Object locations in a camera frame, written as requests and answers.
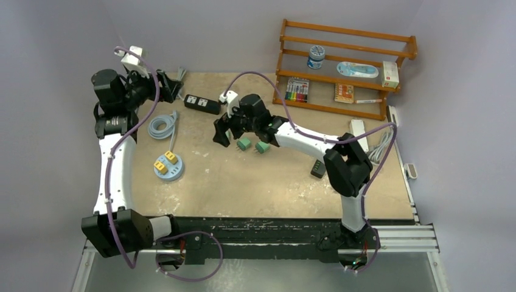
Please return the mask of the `black power strip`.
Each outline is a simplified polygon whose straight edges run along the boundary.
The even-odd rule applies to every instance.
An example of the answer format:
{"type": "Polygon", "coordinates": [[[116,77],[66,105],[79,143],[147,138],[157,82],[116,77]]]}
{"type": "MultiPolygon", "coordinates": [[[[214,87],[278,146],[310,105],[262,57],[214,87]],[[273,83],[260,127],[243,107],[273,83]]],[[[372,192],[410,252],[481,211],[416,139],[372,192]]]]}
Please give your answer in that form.
{"type": "Polygon", "coordinates": [[[221,112],[221,105],[215,100],[188,94],[184,98],[184,106],[204,113],[218,115],[221,112]]]}
{"type": "Polygon", "coordinates": [[[318,179],[321,179],[324,177],[325,173],[326,167],[324,163],[320,160],[316,160],[312,166],[310,174],[318,179]]]}

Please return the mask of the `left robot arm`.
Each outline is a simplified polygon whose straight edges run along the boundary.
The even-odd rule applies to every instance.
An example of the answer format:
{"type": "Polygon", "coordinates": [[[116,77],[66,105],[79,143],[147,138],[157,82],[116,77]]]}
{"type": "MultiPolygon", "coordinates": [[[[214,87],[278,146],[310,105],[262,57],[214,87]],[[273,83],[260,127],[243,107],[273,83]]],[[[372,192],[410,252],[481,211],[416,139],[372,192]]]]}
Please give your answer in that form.
{"type": "Polygon", "coordinates": [[[148,217],[132,200],[132,162],[140,121],[136,110],[147,100],[172,103],[183,87],[158,69],[156,75],[102,69],[91,77],[98,102],[94,131],[101,152],[101,175],[93,214],[82,218],[81,230],[104,258],[127,256],[159,241],[167,249],[181,243],[171,215],[148,217]]]}

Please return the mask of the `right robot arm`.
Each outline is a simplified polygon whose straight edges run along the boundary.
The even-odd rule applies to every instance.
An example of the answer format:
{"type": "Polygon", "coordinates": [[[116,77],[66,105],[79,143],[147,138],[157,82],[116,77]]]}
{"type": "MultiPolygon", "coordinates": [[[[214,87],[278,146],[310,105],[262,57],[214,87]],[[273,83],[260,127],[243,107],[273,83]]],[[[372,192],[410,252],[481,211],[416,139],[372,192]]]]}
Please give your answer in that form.
{"type": "Polygon", "coordinates": [[[332,136],[300,127],[286,117],[272,115],[257,94],[240,98],[228,91],[220,94],[218,102],[226,106],[226,113],[214,122],[214,142],[228,147],[227,132],[236,139],[254,133],[261,142],[292,148],[319,160],[330,185],[341,196],[343,243],[355,248],[364,242],[363,193],[371,178],[372,163],[352,134],[332,136]]]}

